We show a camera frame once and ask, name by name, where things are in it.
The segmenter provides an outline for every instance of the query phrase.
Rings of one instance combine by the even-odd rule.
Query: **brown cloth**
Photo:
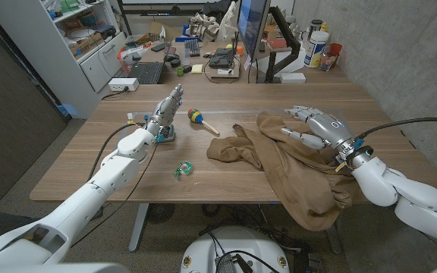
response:
[[[212,140],[206,155],[223,162],[245,160],[263,169],[298,224],[310,231],[330,228],[340,211],[352,205],[358,183],[345,168],[335,172],[335,151],[330,147],[319,152],[281,133],[286,125],[280,117],[264,111],[257,125],[262,133],[235,124],[237,136]],[[305,123],[290,129],[311,133]]]

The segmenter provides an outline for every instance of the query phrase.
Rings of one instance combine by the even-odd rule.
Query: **colorful maraca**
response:
[[[213,133],[220,134],[214,127],[210,126],[210,124],[206,123],[203,120],[202,113],[196,109],[190,109],[188,111],[188,117],[194,122],[198,124],[203,124],[205,127],[209,128]]]

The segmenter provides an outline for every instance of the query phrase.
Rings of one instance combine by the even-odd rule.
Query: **robotic arm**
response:
[[[331,146],[338,152],[337,160],[353,169],[365,197],[378,206],[397,203],[395,214],[405,224],[437,238],[437,189],[407,179],[400,171],[387,168],[379,158],[372,158],[373,149],[361,146],[348,129],[334,116],[316,108],[294,106],[287,114],[306,122],[315,135],[283,128],[282,133],[313,149]]]
[[[178,84],[155,108],[144,128],[119,141],[99,171],[46,217],[0,236],[0,265],[51,265],[64,259],[75,237],[101,205],[130,183],[147,159],[145,149],[156,143],[181,105]]]

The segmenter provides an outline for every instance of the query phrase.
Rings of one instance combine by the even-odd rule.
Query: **white container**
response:
[[[319,66],[319,61],[322,57],[329,36],[329,33],[324,31],[313,31],[310,44],[307,48],[306,57],[304,57],[304,65],[306,67]]]

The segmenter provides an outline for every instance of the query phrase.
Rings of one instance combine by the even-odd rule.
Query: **office desk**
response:
[[[217,45],[209,43],[210,49]],[[162,52],[146,53],[143,61],[152,61]],[[205,58],[192,58],[192,64],[205,63]],[[384,111],[367,94],[361,85],[350,83],[339,67],[325,73],[317,69],[302,68],[307,83],[247,84],[242,75],[232,84],[210,83],[203,74],[176,72],[163,75],[164,84],[141,85],[136,92],[124,93],[108,99],[97,107],[65,150],[47,171],[30,194],[34,201],[61,202],[81,187],[105,139],[115,129],[126,124],[127,113],[137,112],[135,121],[142,121],[156,104],[169,95],[177,83],[184,88],[183,105],[178,109],[174,126],[176,139],[172,143],[159,144],[146,172],[142,166],[137,178],[114,193],[109,202],[122,202],[131,193],[129,202],[141,203],[137,213],[130,250],[135,250],[151,202],[195,202],[195,203],[270,203],[280,202],[271,188],[264,172],[256,170],[248,162],[224,163],[206,157],[210,141],[216,137],[203,125],[194,124],[187,117],[190,108],[197,108],[220,137],[234,136],[232,126],[258,131],[256,115],[267,110],[280,115],[286,124],[295,121],[282,109],[292,105],[317,107],[334,114],[348,123],[355,133],[390,121]],[[107,145],[103,155],[115,149],[118,139],[133,131],[124,131]],[[427,160],[416,151],[399,128],[391,127],[372,133],[366,138],[366,145],[374,148],[374,155],[380,157],[390,168],[403,172],[413,180],[422,181],[437,188],[437,172]],[[193,164],[188,176],[174,179],[173,171],[181,161]],[[368,202],[360,193],[355,203]]]
[[[155,42],[155,43],[153,43],[153,46],[158,45],[158,44],[160,44],[160,42]],[[203,46],[200,49],[201,56],[200,57],[192,57],[190,65],[193,65],[193,64],[205,65],[207,63],[207,61],[209,61],[208,58],[202,57],[203,55],[205,55],[205,53],[213,52],[217,48],[224,48],[227,46],[227,44],[229,44],[229,42],[200,42],[199,44],[200,44],[200,46]],[[173,42],[171,44],[171,46],[174,46],[176,48],[176,52],[178,54],[179,51],[184,48],[184,43],[183,42]],[[164,50],[162,50],[160,52],[153,52],[151,50],[148,50],[148,52],[146,52],[146,54],[143,56],[143,58],[141,58],[141,61],[143,61],[143,62],[163,61],[164,55],[165,55]],[[269,48],[266,46],[266,51],[263,53],[259,53],[259,58],[263,58],[263,57],[267,57],[267,56],[269,56]],[[240,57],[242,74],[241,74],[241,77],[239,78],[239,80],[235,81],[234,83],[247,83],[247,72],[248,71],[244,71],[244,63],[245,63],[246,59],[247,59],[247,53],[244,49],[244,53]],[[210,69],[211,68],[207,65],[205,68],[205,73],[209,73]],[[350,80],[345,76],[343,71],[341,71],[340,69],[332,69],[327,73],[328,75],[325,75],[325,72],[321,71],[320,69],[311,69],[308,67],[302,67],[297,72],[301,72],[304,74],[304,76],[307,79],[307,83],[351,83]],[[251,83],[256,82],[256,73],[257,73],[256,68],[252,67],[252,69],[250,71],[250,82]],[[163,72],[161,83],[174,84],[177,81],[188,80],[190,78],[190,76],[193,77],[193,83],[195,83],[195,84],[209,84],[210,83],[210,81],[207,80],[207,78],[203,74],[200,77],[196,77],[196,75],[191,75],[191,74],[185,74],[183,76],[178,76],[176,73],[176,67],[175,68],[171,67],[171,65],[169,63],[166,63],[166,69],[165,69],[165,72]],[[231,82],[233,79],[213,78],[212,80],[217,81],[217,82],[221,82],[221,83],[228,83],[228,82]]]

